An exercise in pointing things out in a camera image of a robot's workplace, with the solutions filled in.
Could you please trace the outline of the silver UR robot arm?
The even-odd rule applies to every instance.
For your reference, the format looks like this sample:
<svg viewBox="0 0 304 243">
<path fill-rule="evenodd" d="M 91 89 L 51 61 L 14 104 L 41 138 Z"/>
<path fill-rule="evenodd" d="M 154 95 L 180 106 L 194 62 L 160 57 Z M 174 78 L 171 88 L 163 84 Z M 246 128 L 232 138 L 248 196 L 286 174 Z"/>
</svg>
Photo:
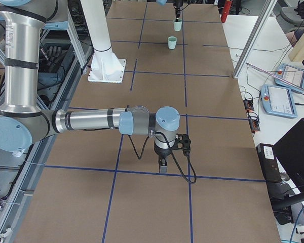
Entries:
<svg viewBox="0 0 304 243">
<path fill-rule="evenodd" d="M 177 148 L 178 111 L 169 106 L 150 113 L 143 106 L 89 111 L 41 109 L 36 104 L 40 32 L 69 26 L 67 1 L 0 1 L 6 23 L 5 100 L 0 106 L 0 149 L 17 152 L 49 136 L 76 130 L 117 129 L 155 140 L 159 171 Z"/>
</svg>

